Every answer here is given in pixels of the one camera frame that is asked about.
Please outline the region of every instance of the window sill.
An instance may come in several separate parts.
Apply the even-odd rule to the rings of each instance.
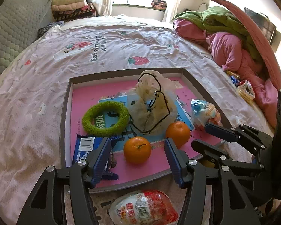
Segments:
[[[152,10],[157,10],[157,11],[165,12],[165,10],[156,9],[156,8],[153,8],[153,7],[145,7],[145,6],[132,5],[132,4],[118,4],[118,3],[113,3],[112,6],[116,6],[116,7],[121,7],[121,6],[126,6],[126,7],[139,7],[139,8],[147,8],[147,9],[152,9]]]

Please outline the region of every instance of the barcode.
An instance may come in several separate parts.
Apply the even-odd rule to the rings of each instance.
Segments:
[[[143,205],[137,207],[138,219],[145,220],[150,217],[146,204],[143,202]]]
[[[90,152],[93,150],[94,147],[94,140],[95,137],[90,137],[90,138],[82,138],[80,140],[80,145],[79,145],[79,151],[82,152]]]

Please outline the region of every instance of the bed sheet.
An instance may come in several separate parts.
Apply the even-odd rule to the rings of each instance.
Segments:
[[[69,78],[138,67],[183,67],[215,99],[232,126],[243,123],[273,135],[261,110],[237,95],[230,78],[210,53],[179,37],[170,26],[128,17],[68,22],[62,28],[50,29],[2,73],[0,216],[8,225],[16,224],[45,167],[61,167],[59,128]],[[226,143],[222,148],[235,160],[250,162],[250,154],[238,144]],[[162,190],[180,213],[186,191],[179,189],[171,175],[142,188]],[[203,224],[208,221],[210,189],[206,191]],[[92,195],[100,224],[112,224],[107,209],[113,199],[128,191]],[[68,224],[73,224],[70,196],[65,195],[65,199]]]

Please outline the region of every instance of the red and white candy package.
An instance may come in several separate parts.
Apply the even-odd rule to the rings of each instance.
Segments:
[[[117,225],[166,225],[178,219],[170,199],[158,190],[135,191],[117,198],[109,215]]]

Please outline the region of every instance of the blue gripper pad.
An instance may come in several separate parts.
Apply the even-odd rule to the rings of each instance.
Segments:
[[[174,141],[171,138],[165,140],[164,151],[167,156],[167,161],[170,165],[175,183],[178,184],[182,189],[187,188],[192,180],[192,175],[187,170],[187,162],[189,161],[189,157],[184,151],[177,149]]]
[[[103,138],[99,147],[88,154],[86,158],[89,162],[87,175],[91,178],[90,184],[92,188],[100,182],[110,152],[111,141],[108,138]]]

